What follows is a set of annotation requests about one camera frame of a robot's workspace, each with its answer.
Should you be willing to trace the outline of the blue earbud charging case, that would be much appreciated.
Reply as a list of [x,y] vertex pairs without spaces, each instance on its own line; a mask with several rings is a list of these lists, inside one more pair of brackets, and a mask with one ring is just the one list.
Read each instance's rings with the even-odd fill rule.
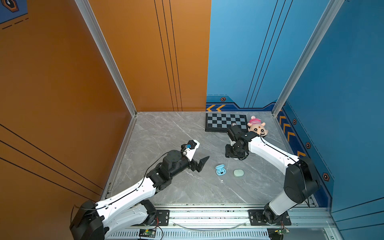
[[216,166],[215,169],[216,169],[217,176],[223,176],[227,173],[227,170],[224,164]]

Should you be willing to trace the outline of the green earbud charging case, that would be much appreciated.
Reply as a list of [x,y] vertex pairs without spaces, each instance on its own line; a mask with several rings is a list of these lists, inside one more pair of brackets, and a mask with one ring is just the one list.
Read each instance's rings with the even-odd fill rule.
[[240,178],[240,177],[244,176],[245,172],[241,169],[236,169],[236,170],[234,170],[233,174],[236,178]]

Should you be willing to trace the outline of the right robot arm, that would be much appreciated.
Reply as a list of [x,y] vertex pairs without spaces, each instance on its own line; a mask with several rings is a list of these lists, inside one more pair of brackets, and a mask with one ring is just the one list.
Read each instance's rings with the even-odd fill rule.
[[226,145],[225,157],[245,160],[250,153],[258,155],[285,176],[281,193],[265,205],[259,219],[267,225],[280,223],[287,211],[305,202],[321,188],[315,164],[309,157],[298,157],[267,142],[255,132],[244,132],[239,126],[227,130],[231,143]]

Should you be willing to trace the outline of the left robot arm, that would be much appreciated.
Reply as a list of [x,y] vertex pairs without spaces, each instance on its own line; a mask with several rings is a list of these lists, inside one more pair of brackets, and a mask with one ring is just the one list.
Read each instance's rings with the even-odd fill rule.
[[201,172],[209,159],[196,161],[194,153],[191,149],[169,151],[135,185],[108,199],[84,202],[69,226],[73,239],[105,240],[126,227],[152,225],[157,210],[149,199],[167,188],[173,177],[184,170]]

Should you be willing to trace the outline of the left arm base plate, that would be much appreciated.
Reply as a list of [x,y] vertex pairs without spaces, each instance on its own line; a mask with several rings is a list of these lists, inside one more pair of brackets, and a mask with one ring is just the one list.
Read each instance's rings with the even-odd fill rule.
[[169,210],[156,210],[155,213],[150,213],[148,216],[148,226],[168,226],[170,220]]

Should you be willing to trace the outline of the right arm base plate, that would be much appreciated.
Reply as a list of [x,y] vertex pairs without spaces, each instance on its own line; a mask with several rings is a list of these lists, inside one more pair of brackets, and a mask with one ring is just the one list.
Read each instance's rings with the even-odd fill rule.
[[291,226],[291,218],[288,212],[275,215],[270,210],[251,209],[248,210],[249,220],[252,226]]

